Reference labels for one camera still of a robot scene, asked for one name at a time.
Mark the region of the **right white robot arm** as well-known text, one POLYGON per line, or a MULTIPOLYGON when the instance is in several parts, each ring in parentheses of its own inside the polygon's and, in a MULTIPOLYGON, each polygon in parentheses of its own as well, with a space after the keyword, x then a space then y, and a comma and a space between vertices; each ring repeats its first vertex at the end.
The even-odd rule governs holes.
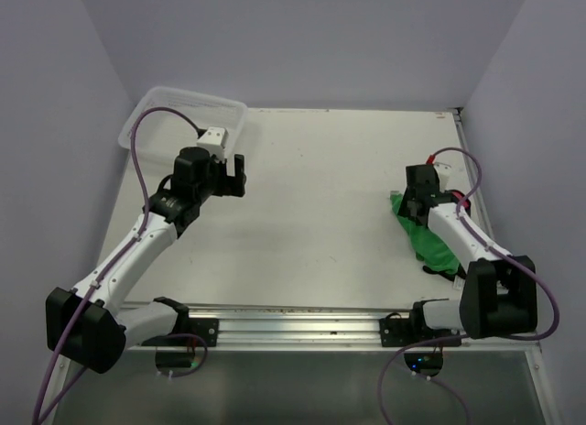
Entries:
POLYGON ((406 167, 407 186, 398 215, 436 235, 465 272, 458 300, 416 303, 407 324, 411 340, 429 344, 440 330, 473 339, 529 333, 537 328, 537 284, 533 262, 494 243, 466 210, 468 198, 441 188, 431 164, 406 167))

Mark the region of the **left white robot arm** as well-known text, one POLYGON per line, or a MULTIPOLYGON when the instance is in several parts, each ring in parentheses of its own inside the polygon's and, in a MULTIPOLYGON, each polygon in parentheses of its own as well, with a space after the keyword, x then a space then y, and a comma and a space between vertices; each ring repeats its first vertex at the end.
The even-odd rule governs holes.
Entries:
POLYGON ((126 296, 154 261, 185 233, 211 197, 245 195, 245 158, 227 164, 202 147, 185 147, 171 174, 148 197, 135 227, 114 252, 72 289, 54 289, 46 300, 49 349, 92 371, 109 371, 130 347, 151 340, 202 345, 190 326, 189 310, 159 297, 145 307, 122 311, 126 296))

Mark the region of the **green microfiber towel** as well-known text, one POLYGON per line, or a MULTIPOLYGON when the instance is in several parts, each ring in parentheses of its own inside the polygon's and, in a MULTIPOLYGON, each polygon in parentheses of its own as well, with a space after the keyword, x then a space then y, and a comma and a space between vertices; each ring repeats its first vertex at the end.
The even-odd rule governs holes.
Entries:
POLYGON ((440 276, 453 282, 461 272, 461 264, 447 245, 428 228, 417 226, 407 218, 398 215, 403 195, 398 191, 390 192, 391 210, 407 234, 408 241, 415 252, 422 270, 430 275, 440 276))

